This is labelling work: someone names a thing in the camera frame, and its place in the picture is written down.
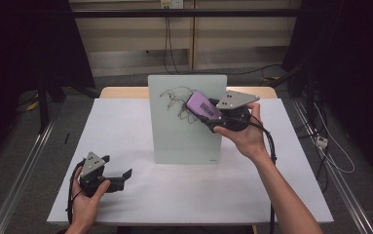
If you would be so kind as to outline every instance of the person's right hand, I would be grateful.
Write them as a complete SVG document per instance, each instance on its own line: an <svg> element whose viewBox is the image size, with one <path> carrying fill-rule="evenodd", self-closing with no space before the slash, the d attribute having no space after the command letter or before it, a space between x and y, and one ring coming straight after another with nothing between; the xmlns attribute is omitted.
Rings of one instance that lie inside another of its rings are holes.
<svg viewBox="0 0 373 234"><path fill-rule="evenodd" d="M260 104L258 102L253 102L248 104L247 107L251 109L252 116L256 118L251 117L250 122L256 125L262 125L262 122L258 122L261 121ZM256 127L248 126L240 132L233 132L219 126L216 126L213 130L229 138L236 145L240 153L252 161L257 157L264 156L265 154L268 155L265 148L263 132Z"/></svg>

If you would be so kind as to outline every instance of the white cable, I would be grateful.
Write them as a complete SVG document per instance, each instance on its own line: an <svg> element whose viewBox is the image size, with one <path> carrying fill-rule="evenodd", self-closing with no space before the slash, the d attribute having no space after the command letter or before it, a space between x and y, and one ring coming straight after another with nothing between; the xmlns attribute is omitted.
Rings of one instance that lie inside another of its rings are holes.
<svg viewBox="0 0 373 234"><path fill-rule="evenodd" d="M323 154L323 156L328 160L328 162L330 163L330 164L332 164L332 166L334 166L338 171L340 171L340 172L343 172L343 173L346 173L346 174L351 174L351 173L353 173L354 171L355 171L355 165L354 165L354 162L353 162L353 160L351 159L351 157L348 155L348 153L344 150L344 148L343 147L341 147L341 145L337 142L337 140L335 140L335 138L332 136L332 134L329 132L329 130L328 130L328 128L326 127L326 124L325 124L325 121L323 120L323 117L322 117L322 114L320 113L320 111L319 111L319 108L317 107L317 105L314 103L314 106L315 106L315 108L317 109L317 113L318 113L318 115L319 115L319 117L320 117L320 120L322 121L322 124L323 124L323 127L326 129L326 131L328 132L328 135L331 137L331 139L332 140L334 140L334 142L335 142L335 144L344 152L344 154L347 156L347 158L348 158L348 160L350 160L350 162L351 162L351 165L353 166L353 169L352 170L350 170L350 171L346 171L346 170L343 170L343 169L341 169L341 168L339 168L337 165L336 165L336 163L332 160L332 159L330 159L324 152L323 152L323 150L322 150L322 148L320 147L320 146L318 146L318 148L320 149L320 151L322 152L322 154Z"/></svg>

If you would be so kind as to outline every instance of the black horizontal bar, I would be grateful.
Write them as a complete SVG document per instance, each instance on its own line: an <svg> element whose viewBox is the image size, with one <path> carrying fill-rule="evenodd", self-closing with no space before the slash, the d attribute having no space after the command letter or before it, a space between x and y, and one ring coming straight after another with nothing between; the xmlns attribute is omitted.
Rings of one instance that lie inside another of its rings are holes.
<svg viewBox="0 0 373 234"><path fill-rule="evenodd" d="M151 10L73 10L69 12L25 12L34 16L65 16L74 18L287 18L322 14L320 10L256 9L256 10L204 10L204 9L151 9Z"/></svg>

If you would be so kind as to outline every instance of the purple eraser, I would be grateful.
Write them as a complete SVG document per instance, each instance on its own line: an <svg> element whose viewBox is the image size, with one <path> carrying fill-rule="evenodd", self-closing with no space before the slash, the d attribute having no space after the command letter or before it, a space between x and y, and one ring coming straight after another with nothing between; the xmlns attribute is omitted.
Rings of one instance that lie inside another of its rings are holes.
<svg viewBox="0 0 373 234"><path fill-rule="evenodd" d="M208 119L219 119L221 113L210 101L200 92L195 91L186 102L186 106L195 115L203 115Z"/></svg>

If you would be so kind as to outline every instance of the person's left hand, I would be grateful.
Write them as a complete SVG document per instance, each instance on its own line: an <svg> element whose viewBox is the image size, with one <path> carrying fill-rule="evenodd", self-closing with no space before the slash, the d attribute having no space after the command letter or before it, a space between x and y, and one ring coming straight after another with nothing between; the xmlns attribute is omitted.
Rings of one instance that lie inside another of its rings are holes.
<svg viewBox="0 0 373 234"><path fill-rule="evenodd" d="M81 192L82 188L78 181L82 169L83 167L78 168L74 176L72 194L73 197L78 195L73 202L73 221L66 233L89 233L97 217L100 199L110 186L110 180L105 180L91 198L86 196L84 192Z"/></svg>

